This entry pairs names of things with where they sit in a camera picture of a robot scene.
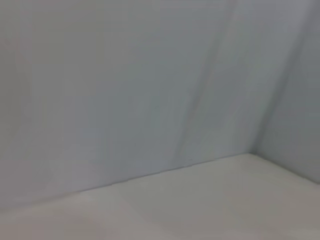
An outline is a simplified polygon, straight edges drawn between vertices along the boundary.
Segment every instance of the white floor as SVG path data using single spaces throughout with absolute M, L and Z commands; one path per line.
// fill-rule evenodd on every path
M 320 240 L 320 187 L 250 154 L 0 215 L 1 240 Z

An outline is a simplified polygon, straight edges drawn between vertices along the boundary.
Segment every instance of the floor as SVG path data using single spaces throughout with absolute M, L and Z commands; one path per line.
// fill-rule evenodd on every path
M 320 240 L 320 187 L 251 154 L 0 215 L 1 240 Z

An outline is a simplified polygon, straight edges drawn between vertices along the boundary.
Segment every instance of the light gray wall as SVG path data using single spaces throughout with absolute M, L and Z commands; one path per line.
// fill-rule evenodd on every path
M 178 161 L 200 163 L 252 150 L 313 0 L 239 0 Z
M 320 183 L 320 7 L 258 154 Z
M 0 1 L 0 208 L 249 151 L 307 7 Z
M 1 1 L 0 207 L 173 168 L 230 2 Z

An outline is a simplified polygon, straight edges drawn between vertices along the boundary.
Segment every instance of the white wall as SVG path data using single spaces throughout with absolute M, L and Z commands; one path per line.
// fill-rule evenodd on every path
M 239 0 L 178 161 L 248 153 L 313 0 Z
M 320 5 L 258 153 L 320 183 Z
M 0 207 L 247 152 L 307 6 L 1 1 Z
M 14 24 L 4 34 L 16 33 L 29 75 L 1 75 L 11 93 L 23 90 L 29 102 L 17 100 L 12 108 L 22 108 L 20 116 L 5 119 L 15 134 L 2 150 L 0 206 L 172 168 L 228 1 L 4 0 L 1 11 L 2 5 L 14 13 L 6 15 Z

